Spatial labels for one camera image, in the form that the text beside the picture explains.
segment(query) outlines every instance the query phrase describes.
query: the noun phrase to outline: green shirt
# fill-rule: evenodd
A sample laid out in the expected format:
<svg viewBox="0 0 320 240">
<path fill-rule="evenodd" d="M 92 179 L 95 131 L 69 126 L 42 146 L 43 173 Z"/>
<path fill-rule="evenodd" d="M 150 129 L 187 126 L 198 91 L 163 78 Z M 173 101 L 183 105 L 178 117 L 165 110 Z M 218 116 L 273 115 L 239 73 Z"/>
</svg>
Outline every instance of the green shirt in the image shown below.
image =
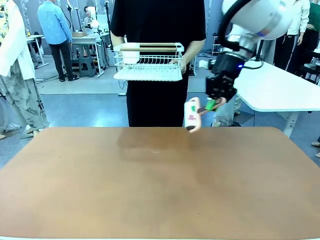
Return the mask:
<svg viewBox="0 0 320 240">
<path fill-rule="evenodd" d="M 309 24 L 313 25 L 313 30 L 320 33 L 320 5 L 311 2 Z"/>
</svg>

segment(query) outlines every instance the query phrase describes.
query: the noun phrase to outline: wire basket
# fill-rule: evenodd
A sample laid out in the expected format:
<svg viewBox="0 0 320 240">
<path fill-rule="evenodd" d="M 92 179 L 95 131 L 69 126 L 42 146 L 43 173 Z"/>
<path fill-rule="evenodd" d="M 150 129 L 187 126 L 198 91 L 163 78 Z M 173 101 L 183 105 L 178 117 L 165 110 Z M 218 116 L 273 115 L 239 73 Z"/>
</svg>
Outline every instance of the wire basket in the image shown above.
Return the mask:
<svg viewBox="0 0 320 240">
<path fill-rule="evenodd" d="M 128 42 L 114 47 L 115 79 L 179 81 L 182 79 L 181 43 Z"/>
</svg>

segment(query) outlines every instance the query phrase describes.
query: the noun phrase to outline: person in blue shirt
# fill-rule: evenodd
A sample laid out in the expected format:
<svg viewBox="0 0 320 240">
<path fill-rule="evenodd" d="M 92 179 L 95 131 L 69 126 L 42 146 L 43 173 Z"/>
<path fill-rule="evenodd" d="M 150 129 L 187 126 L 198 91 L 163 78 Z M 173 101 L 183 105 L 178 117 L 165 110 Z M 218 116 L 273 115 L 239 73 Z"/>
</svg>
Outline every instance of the person in blue shirt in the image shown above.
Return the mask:
<svg viewBox="0 0 320 240">
<path fill-rule="evenodd" d="M 62 9 L 55 5 L 55 0 L 46 0 L 38 9 L 38 19 L 46 42 L 49 44 L 59 74 L 60 82 L 65 81 L 62 68 L 60 51 L 62 53 L 67 77 L 69 81 L 79 79 L 72 72 L 70 46 L 72 45 L 72 34 L 68 27 L 66 16 Z"/>
</svg>

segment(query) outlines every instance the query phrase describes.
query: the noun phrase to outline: white jacket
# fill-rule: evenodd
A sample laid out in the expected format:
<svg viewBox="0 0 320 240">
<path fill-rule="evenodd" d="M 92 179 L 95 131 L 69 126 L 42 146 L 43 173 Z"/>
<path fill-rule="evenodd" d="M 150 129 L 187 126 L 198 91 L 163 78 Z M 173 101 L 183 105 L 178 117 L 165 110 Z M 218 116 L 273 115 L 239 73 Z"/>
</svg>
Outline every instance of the white jacket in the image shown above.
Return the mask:
<svg viewBox="0 0 320 240">
<path fill-rule="evenodd" d="M 35 67 L 27 46 L 24 20 L 14 1 L 8 1 L 7 8 L 9 31 L 0 46 L 0 75 L 10 76 L 10 67 L 18 60 L 23 79 L 35 79 Z"/>
<path fill-rule="evenodd" d="M 310 13 L 309 0 L 296 0 L 292 8 L 292 22 L 288 29 L 288 35 L 298 35 L 304 33 L 307 29 Z"/>
</svg>

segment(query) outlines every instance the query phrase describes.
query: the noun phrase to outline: person in green shirt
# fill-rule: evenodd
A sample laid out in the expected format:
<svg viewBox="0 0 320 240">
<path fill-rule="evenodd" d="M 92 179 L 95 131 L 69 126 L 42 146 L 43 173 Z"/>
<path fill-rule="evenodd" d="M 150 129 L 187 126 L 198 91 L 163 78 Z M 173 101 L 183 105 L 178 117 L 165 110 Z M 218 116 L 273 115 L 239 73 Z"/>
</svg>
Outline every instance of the person in green shirt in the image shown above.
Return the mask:
<svg viewBox="0 0 320 240">
<path fill-rule="evenodd" d="M 289 73 L 299 77 L 306 77 L 305 72 L 300 70 L 304 64 L 309 64 L 312 56 L 306 54 L 306 51 L 314 51 L 319 42 L 320 33 L 320 0 L 313 0 L 310 4 L 309 22 L 304 33 L 303 42 L 297 45 L 293 51 L 291 61 L 287 68 Z"/>
</svg>

